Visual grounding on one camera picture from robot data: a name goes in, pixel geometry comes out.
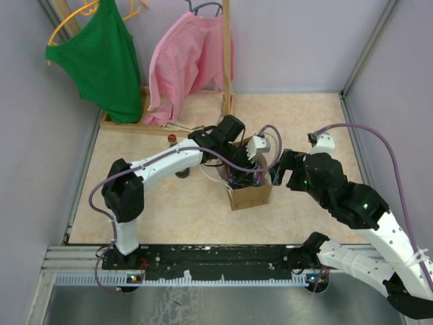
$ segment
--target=wooden frame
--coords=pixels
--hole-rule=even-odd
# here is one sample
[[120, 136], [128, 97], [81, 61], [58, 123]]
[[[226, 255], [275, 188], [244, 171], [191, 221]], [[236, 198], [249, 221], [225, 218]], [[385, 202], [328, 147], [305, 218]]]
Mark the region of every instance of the wooden frame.
[[[67, 0], [51, 0], [50, 1], [54, 10], [57, 12], [60, 20], [65, 20], [71, 13]], [[224, 100], [223, 112], [224, 115], [234, 114], [235, 112], [235, 94], [231, 92], [231, 25], [230, 25], [230, 0], [223, 0], [223, 42], [224, 42], [224, 99], [230, 98], [229, 101]], [[73, 18], [67, 22], [64, 26], [70, 36], [74, 36], [79, 30], [80, 26]], [[146, 87], [141, 88], [141, 94], [146, 94]], [[135, 124], [115, 124], [110, 121], [107, 114], [104, 113], [101, 120], [101, 128], [126, 131], [126, 132], [140, 132], [140, 133], [151, 133], [151, 134], [167, 134], [172, 131], [167, 131], [162, 127], [153, 125], [144, 125], [141, 122]], [[175, 133], [187, 133], [185, 131], [177, 131]]]
[[[211, 90], [201, 90], [201, 93], [216, 93], [216, 91]], [[147, 107], [149, 107], [150, 103], [150, 92], [149, 87], [143, 86], [140, 88], [140, 94], [141, 94], [141, 105], [143, 108], [143, 115], [141, 116], [140, 121], [137, 123], [128, 123], [128, 124], [116, 124], [113, 122], [110, 117], [107, 115], [107, 113], [102, 114], [101, 118], [101, 129], [103, 130], [111, 130], [111, 131], [120, 131], [120, 132], [134, 132], [134, 133], [149, 133], [149, 134], [156, 134], [156, 135], [167, 135], [174, 133], [179, 136], [186, 136], [189, 134], [188, 131], [169, 131], [162, 127], [158, 127], [155, 125], [144, 125], [142, 122], [146, 118], [147, 114], [150, 112], [147, 111]], [[228, 114], [234, 114], [235, 113], [235, 100], [236, 100], [236, 94], [231, 94], [230, 99], [230, 111]]]

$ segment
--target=green tank top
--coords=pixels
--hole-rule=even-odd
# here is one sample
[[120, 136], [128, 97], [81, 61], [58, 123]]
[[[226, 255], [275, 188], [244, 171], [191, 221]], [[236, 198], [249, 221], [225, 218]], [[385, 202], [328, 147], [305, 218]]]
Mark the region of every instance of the green tank top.
[[47, 46], [45, 57], [69, 74], [80, 98], [96, 103], [115, 123], [141, 118], [141, 77], [133, 37], [114, 0], [101, 0], [87, 25], [66, 42]]

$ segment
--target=gray wall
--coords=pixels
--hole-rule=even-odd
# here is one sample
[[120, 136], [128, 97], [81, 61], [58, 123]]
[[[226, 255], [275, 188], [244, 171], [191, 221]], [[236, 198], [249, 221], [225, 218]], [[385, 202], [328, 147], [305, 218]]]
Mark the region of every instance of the gray wall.
[[95, 106], [44, 60], [35, 0], [0, 10], [0, 324], [22, 324], [47, 246], [59, 244]]
[[[198, 5], [208, 0], [192, 0]], [[72, 9], [83, 0], [68, 0]], [[147, 82], [150, 59], [165, 32], [188, 9], [184, 0], [147, 0], [127, 21]], [[340, 91], [388, 0], [232, 0], [238, 92]], [[123, 16], [129, 0], [116, 0]], [[214, 14], [200, 12], [205, 17]], [[87, 18], [78, 17], [84, 24]]]
[[[402, 0], [348, 101], [355, 121], [380, 131], [401, 170], [419, 245], [433, 250], [433, 1]], [[374, 185], [403, 220], [384, 146], [361, 133]]]

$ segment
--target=gray floor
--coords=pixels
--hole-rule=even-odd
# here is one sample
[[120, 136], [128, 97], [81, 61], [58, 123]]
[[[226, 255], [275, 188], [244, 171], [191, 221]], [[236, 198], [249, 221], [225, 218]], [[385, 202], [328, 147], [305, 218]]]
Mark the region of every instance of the gray floor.
[[44, 325], [404, 324], [364, 283], [332, 274], [323, 294], [305, 288], [140, 288], [127, 295], [57, 286]]

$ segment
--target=black bottle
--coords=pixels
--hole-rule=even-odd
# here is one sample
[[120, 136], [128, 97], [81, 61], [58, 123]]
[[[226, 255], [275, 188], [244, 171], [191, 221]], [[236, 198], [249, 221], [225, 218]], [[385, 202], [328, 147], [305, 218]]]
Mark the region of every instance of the black bottle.
[[[170, 148], [173, 147], [173, 146], [176, 146], [176, 145], [177, 145], [177, 138], [176, 138], [176, 135], [174, 135], [174, 134], [170, 134], [170, 135], [167, 137], [167, 139], [168, 139], [168, 144], [169, 144]], [[188, 177], [188, 175], [189, 175], [189, 168], [186, 168], [186, 169], [183, 170], [183, 171], [178, 171], [178, 172], [175, 173], [175, 174], [176, 174], [176, 176], [177, 176], [178, 178], [186, 178], [186, 177]]]

